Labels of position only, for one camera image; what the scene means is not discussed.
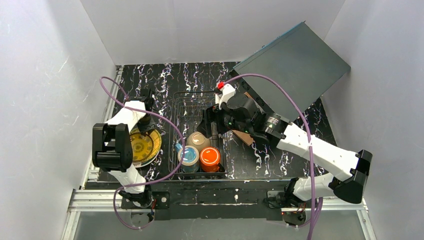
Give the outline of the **orange ceramic mug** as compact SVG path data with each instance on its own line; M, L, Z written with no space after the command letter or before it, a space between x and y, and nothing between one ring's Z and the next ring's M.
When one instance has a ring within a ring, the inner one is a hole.
M200 152L200 167L206 173L223 173L221 154L217 148L206 147Z

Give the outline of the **beige ceramic bowl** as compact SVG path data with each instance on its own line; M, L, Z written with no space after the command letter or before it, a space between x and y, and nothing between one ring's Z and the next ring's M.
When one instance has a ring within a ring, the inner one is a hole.
M199 152L212 146L211 140L198 131L193 132L188 136L186 144L196 148Z

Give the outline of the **blue butterfly mug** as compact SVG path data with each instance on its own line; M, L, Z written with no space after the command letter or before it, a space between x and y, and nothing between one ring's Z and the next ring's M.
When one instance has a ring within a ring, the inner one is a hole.
M191 145L183 146L180 143L175 144L178 160L182 160L180 169L183 173L196 173L200 169L199 151Z

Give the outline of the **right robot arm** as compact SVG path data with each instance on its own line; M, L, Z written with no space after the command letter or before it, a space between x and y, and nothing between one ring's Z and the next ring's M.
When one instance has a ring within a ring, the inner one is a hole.
M286 203L306 202L314 198L338 197L360 204L370 173L373 155L367 150L353 152L334 146L286 122L274 112L261 112L255 101L244 95L231 96L227 102L202 109L196 130L213 136L212 124L220 135L229 131L249 134L256 144L293 153L327 170L327 174L295 177L284 189Z

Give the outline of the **yellow patterned plate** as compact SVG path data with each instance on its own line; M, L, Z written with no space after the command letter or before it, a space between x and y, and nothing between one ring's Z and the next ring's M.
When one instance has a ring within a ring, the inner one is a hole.
M132 165L142 168L150 165L159 155L162 147L162 136L157 129L150 132L140 132L134 127L130 131L130 143L132 147Z

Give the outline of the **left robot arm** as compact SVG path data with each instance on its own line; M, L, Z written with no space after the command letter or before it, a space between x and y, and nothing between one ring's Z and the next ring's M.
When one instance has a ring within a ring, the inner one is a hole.
M153 201L145 185L146 179L138 172L133 162L130 132L136 128L141 133L154 130L150 114L122 108L105 123L96 123L92 129L92 163L95 167L115 177L124 187L119 194L137 207L147 208Z

